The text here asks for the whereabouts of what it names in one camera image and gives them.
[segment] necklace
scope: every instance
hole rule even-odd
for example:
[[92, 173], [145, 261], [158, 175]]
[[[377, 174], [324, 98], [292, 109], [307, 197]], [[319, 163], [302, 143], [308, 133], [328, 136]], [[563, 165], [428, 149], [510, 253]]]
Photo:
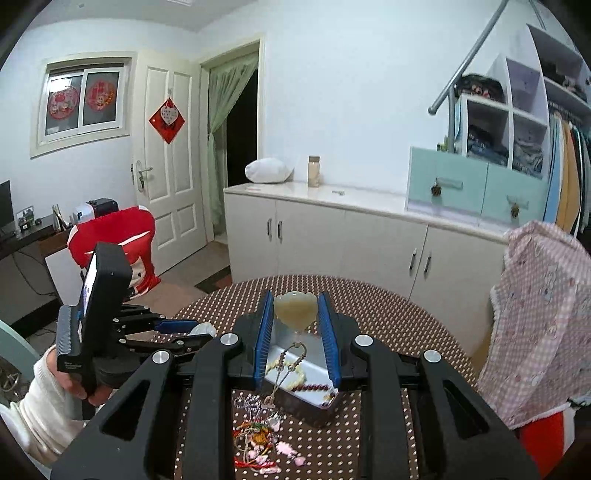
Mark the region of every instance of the necklace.
[[[304, 352], [295, 360], [295, 362], [293, 362], [292, 364], [286, 365], [285, 364], [285, 355], [292, 348], [303, 348]], [[302, 361], [306, 357], [307, 353], [308, 353], [308, 350], [306, 349], [306, 346], [301, 342], [294, 342], [288, 348], [286, 348], [285, 350], [283, 350], [281, 352], [281, 354], [279, 355], [279, 359], [277, 361], [277, 365], [274, 367], [277, 369], [277, 377], [275, 379], [275, 384], [273, 385], [273, 391], [271, 392], [271, 395], [265, 397], [265, 399], [262, 401], [262, 408], [274, 408], [275, 407], [274, 401], [275, 401], [275, 393], [277, 392], [277, 389], [281, 386], [281, 384], [285, 381], [285, 379], [287, 378], [287, 376], [291, 372], [296, 371], [296, 368], [298, 367], [298, 365], [300, 363], [302, 363]], [[285, 373], [285, 375], [283, 376], [283, 378], [280, 381], [279, 377], [281, 376], [281, 372], [283, 372], [285, 367], [287, 367], [287, 372]]]
[[[265, 372], [265, 375], [267, 375], [271, 370], [276, 368], [277, 365], [279, 365], [279, 359], [277, 359], [274, 362], [271, 362], [269, 365], [267, 365], [267, 371]], [[292, 364], [289, 362], [285, 362], [284, 365], [286, 367], [289, 367]], [[286, 390], [297, 391], [297, 389], [301, 388], [306, 381], [306, 374], [304, 373], [304, 370], [302, 369], [301, 365], [297, 365], [294, 372], [297, 375], [297, 379], [291, 383], [288, 383], [285, 386]]]

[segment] picture frame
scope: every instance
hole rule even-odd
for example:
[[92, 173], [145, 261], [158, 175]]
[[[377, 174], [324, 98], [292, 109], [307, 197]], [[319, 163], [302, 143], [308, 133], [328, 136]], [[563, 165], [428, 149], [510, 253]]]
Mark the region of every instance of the picture frame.
[[35, 209], [33, 208], [33, 205], [17, 213], [17, 223], [21, 232], [32, 227], [35, 223]]

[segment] white sleeve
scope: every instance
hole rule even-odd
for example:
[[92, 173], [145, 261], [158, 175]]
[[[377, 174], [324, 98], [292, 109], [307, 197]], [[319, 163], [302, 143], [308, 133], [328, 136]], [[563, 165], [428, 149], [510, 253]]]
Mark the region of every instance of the white sleeve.
[[66, 391], [47, 368], [47, 354], [35, 364], [29, 391], [10, 408], [0, 405], [0, 415], [22, 449], [44, 465], [53, 463], [84, 426], [64, 414]]

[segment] light blue drawer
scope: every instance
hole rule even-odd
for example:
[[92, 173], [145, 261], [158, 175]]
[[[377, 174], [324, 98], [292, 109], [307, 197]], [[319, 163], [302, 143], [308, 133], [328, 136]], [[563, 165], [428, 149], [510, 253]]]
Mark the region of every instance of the light blue drawer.
[[[480, 213], [487, 163], [436, 150], [411, 148], [408, 199]], [[431, 187], [441, 187], [434, 196]]]
[[[530, 220], [543, 220], [548, 183], [530, 175], [489, 165], [482, 216], [510, 223], [517, 227]], [[511, 218], [513, 205], [519, 207], [516, 218]]]

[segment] countertop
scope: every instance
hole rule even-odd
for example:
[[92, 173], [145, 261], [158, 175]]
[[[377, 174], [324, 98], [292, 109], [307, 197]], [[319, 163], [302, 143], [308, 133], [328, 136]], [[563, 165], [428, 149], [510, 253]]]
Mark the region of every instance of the countertop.
[[407, 210], [405, 209], [406, 197], [398, 193], [378, 192], [375, 190], [334, 185], [321, 185], [318, 188], [309, 188], [306, 183], [297, 181], [274, 184], [244, 183], [225, 188], [224, 193], [311, 203], [314, 205], [371, 213], [411, 222], [425, 223], [445, 230], [465, 233], [466, 235], [473, 235], [494, 242], [506, 243], [504, 232], [508, 228], [494, 224], [483, 225], [484, 221], [468, 216], [466, 216], [466, 221], [462, 221], [462, 215], [457, 215], [458, 219], [450, 219], [443, 216]]

